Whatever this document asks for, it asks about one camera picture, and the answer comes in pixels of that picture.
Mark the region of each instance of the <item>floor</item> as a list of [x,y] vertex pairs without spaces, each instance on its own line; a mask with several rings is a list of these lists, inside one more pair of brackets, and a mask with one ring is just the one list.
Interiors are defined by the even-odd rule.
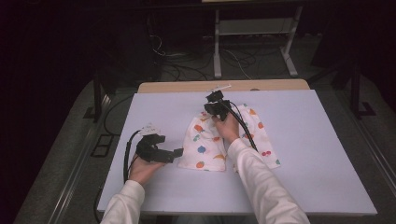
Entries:
[[[222,79],[290,78],[279,53],[279,47],[285,41],[282,35],[223,38],[220,45]],[[160,53],[163,53],[160,50],[166,51],[168,55],[163,63],[160,81],[212,80],[212,38],[207,36],[203,42],[205,47],[199,52],[157,49]],[[295,38],[290,56],[299,78],[308,79],[322,71],[323,68],[310,65],[319,42],[320,35]],[[369,103],[376,116],[357,120],[348,108],[349,87],[335,90],[331,85],[334,75],[329,74],[310,87],[317,92],[378,214],[368,217],[309,216],[309,219],[311,223],[323,224],[394,223],[396,192],[390,187],[391,183],[385,178],[386,172],[375,160],[373,151],[385,155],[389,166],[396,170],[396,115],[382,101],[375,85],[363,77],[361,101]],[[87,108],[93,107],[92,84],[81,92],[16,223],[97,223],[103,214],[94,212],[96,199],[106,181],[118,134],[122,131],[135,92],[133,88],[119,89],[105,97],[104,115],[97,123],[84,119]],[[92,156],[104,155],[107,149],[105,157]],[[156,217],[142,215],[141,221],[154,223]]]

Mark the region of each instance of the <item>patterned fabric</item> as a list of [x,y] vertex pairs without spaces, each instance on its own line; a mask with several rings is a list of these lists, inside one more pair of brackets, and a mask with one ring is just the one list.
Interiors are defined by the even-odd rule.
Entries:
[[[254,109],[247,105],[237,107],[243,121],[247,125],[250,135],[262,155],[263,161],[271,169],[280,166],[280,162],[271,146],[264,124]],[[178,167],[205,171],[224,171],[227,153],[223,139],[212,120],[212,115],[202,112],[192,119],[184,138],[184,152]],[[250,146],[248,136],[242,127],[239,127],[240,137],[247,146]]]

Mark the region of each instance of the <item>white table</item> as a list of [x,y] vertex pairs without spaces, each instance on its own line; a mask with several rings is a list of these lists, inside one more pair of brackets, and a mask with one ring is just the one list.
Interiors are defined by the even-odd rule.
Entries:
[[[151,122],[166,136],[160,148],[181,147],[187,126],[204,110],[207,95],[201,91],[134,96],[98,210],[105,210],[122,188],[124,150],[131,134]],[[274,173],[307,214],[376,214],[315,91],[225,91],[224,99],[255,108],[281,161]],[[139,140],[134,139],[131,155]],[[167,164],[145,186],[143,213],[252,213],[230,160],[226,172],[180,169],[177,162]]]

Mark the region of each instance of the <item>hand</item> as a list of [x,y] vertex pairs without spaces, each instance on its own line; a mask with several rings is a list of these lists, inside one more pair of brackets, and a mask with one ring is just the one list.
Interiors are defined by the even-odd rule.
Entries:
[[224,121],[221,121],[221,119],[216,116],[213,116],[212,119],[215,122],[219,134],[229,143],[239,138],[239,123],[231,113],[228,113]]
[[131,173],[129,173],[129,179],[136,181],[141,186],[144,186],[147,182],[149,182],[154,173],[163,166],[165,166],[165,163],[147,162],[138,157],[132,164]]

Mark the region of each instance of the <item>person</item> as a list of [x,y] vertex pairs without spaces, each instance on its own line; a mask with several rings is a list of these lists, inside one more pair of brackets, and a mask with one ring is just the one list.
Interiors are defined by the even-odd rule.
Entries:
[[[228,156],[233,160],[241,177],[257,222],[260,224],[309,223],[305,212],[282,187],[259,153],[245,145],[239,138],[239,123],[233,115],[228,114],[224,121],[217,117],[212,119],[219,134],[231,143]],[[143,186],[155,171],[163,166],[163,163],[146,162],[137,158],[132,166],[129,180],[121,192],[110,200],[102,223],[138,223],[140,206],[145,195]],[[200,223],[203,220],[221,222],[218,218],[181,217],[177,223],[183,221]]]

